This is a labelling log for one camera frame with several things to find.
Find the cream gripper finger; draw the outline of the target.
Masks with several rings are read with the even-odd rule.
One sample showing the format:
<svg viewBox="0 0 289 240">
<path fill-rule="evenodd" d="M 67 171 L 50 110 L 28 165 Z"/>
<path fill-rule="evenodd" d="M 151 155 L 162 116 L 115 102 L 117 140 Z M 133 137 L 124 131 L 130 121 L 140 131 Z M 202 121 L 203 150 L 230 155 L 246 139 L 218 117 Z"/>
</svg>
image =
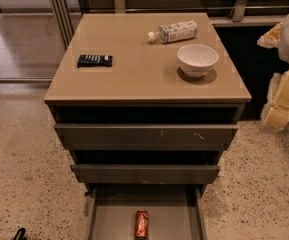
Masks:
<svg viewBox="0 0 289 240">
<path fill-rule="evenodd" d="M 257 45 L 263 48 L 277 48 L 280 41 L 280 32 L 283 23 L 280 22 L 257 40 Z"/>
<path fill-rule="evenodd" d="M 267 103 L 262 110 L 262 124 L 274 130 L 283 130 L 289 123 L 289 70 L 274 73 L 270 80 Z"/>
</svg>

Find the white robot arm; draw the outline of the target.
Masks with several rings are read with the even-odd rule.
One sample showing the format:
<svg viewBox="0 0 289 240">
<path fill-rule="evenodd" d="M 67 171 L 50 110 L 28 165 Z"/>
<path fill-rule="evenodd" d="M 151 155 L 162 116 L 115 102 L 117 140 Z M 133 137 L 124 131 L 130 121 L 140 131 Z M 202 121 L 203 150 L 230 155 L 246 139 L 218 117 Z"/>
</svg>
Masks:
<svg viewBox="0 0 289 240">
<path fill-rule="evenodd" d="M 257 44 L 264 48 L 277 48 L 279 58 L 289 64 L 289 14 L 271 30 L 261 36 Z M 274 73 L 270 80 L 267 103 L 260 116 L 260 129 L 277 133 L 289 124 L 289 69 Z"/>
</svg>

